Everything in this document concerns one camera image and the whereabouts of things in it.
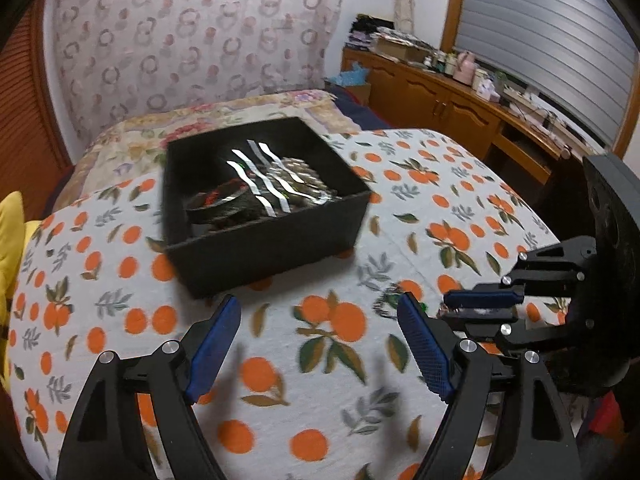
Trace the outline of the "black open jewelry box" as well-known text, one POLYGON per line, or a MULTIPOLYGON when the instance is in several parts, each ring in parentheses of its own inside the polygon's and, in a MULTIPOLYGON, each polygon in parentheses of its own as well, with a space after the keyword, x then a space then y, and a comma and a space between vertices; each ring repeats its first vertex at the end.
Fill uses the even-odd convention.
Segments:
POLYGON ((162 226, 165 254, 194 298, 209 298, 356 243, 370 188, 299 118, 201 132, 166 145, 162 226), (266 142, 281 157, 308 162, 338 199, 267 217, 226 164, 232 148, 266 142))

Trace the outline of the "green gem brooch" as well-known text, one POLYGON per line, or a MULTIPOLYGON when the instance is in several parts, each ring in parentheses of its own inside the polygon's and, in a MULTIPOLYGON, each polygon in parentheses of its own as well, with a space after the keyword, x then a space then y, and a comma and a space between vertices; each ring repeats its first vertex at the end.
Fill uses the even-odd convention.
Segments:
POLYGON ((404 293, 398 284, 387 286, 375 299, 372 306, 373 312, 380 318, 396 321, 398 302, 404 293))

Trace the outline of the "orange print bedspread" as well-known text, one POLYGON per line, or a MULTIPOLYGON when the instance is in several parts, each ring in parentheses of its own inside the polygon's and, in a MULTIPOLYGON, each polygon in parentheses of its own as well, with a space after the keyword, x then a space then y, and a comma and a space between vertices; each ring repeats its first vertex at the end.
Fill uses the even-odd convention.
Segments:
MULTIPOLYGON (((424 386, 391 284, 435 313, 448 290, 495 282, 552 244, 509 185, 441 133, 374 130, 333 142, 372 197, 352 252, 241 287, 242 323, 195 405, 231 479, 408 479, 445 407, 424 386)), ((138 356, 206 318, 163 253, 160 174, 86 195, 25 250, 9 328, 18 436, 41 477, 99 353, 138 356)))

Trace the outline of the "wooden side cabinet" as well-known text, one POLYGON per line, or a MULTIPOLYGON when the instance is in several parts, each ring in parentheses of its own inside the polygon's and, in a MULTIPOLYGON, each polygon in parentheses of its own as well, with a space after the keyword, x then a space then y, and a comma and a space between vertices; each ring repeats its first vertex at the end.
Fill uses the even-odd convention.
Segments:
POLYGON ((369 71, 368 107, 393 127, 439 131, 491 168, 525 174, 541 185, 570 157, 505 107, 481 100, 457 81, 345 48, 342 69, 356 63, 369 71))

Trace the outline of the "silver metal hair comb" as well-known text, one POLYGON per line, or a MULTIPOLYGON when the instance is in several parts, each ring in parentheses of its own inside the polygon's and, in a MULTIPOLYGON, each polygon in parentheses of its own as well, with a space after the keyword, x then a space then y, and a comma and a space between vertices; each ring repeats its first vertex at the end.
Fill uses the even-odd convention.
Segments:
POLYGON ((327 205, 338 199, 308 162, 277 155, 266 142, 247 140, 247 150, 232 148, 226 164, 269 218, 327 205))

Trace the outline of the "yellow plush toy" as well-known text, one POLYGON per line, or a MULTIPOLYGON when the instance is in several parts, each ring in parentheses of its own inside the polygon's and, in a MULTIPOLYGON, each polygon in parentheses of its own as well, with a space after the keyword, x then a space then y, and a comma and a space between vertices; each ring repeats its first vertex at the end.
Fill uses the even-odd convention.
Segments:
POLYGON ((23 196, 14 191, 1 201, 0 210, 0 300, 1 300, 1 385, 10 392, 8 358, 10 301, 13 298, 18 269, 25 248, 40 226, 38 220, 25 219, 23 196))

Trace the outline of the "pink bottle on cabinet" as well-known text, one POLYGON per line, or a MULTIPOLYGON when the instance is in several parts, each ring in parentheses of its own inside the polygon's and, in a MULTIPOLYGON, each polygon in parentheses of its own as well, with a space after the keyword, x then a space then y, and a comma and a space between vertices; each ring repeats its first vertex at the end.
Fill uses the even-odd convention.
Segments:
POLYGON ((470 86, 473 82, 475 70, 475 55, 469 51, 460 52, 456 59, 456 68, 452 78, 460 82, 460 84, 470 86))

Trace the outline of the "floral quilt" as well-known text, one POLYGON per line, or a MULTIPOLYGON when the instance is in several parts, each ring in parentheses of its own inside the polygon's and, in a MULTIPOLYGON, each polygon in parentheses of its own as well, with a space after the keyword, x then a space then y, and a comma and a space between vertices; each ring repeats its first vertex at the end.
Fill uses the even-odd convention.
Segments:
POLYGON ((200 104, 128 118, 100 133, 62 189, 53 209, 82 196, 148 174, 165 165, 166 145, 185 136, 279 118, 299 118, 322 136, 345 138, 362 128, 323 90, 298 90, 200 104))

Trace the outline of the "wooden louvered wardrobe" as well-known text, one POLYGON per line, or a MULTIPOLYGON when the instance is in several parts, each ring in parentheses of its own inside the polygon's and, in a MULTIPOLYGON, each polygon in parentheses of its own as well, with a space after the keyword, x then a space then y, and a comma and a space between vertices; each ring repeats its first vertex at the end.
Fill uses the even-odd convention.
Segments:
POLYGON ((51 211, 73 169, 44 65, 45 3, 34 0, 1 50, 1 195, 21 192, 28 220, 51 211))

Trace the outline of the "grey window roller blind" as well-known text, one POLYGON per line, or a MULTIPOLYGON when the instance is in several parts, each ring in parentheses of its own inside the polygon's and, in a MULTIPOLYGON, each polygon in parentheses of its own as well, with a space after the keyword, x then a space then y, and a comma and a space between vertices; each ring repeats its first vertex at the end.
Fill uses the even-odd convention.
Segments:
POLYGON ((606 0, 462 0, 456 43, 613 144, 637 49, 606 0))

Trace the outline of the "clutter pile on cabinet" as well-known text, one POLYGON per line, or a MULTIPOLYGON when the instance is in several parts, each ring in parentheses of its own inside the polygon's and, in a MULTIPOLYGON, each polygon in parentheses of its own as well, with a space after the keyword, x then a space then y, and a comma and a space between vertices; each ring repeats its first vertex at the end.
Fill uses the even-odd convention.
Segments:
POLYGON ((368 14, 358 14, 350 25, 345 47, 369 51, 405 63, 423 64, 435 49, 408 32, 400 32, 392 21, 368 14))

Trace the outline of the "patterned pink curtain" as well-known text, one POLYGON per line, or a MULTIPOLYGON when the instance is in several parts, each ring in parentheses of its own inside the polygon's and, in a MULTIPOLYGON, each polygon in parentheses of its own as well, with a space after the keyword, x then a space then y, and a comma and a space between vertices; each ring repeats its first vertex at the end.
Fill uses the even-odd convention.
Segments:
POLYGON ((76 140, 124 119, 317 88, 342 0, 50 0, 76 140))

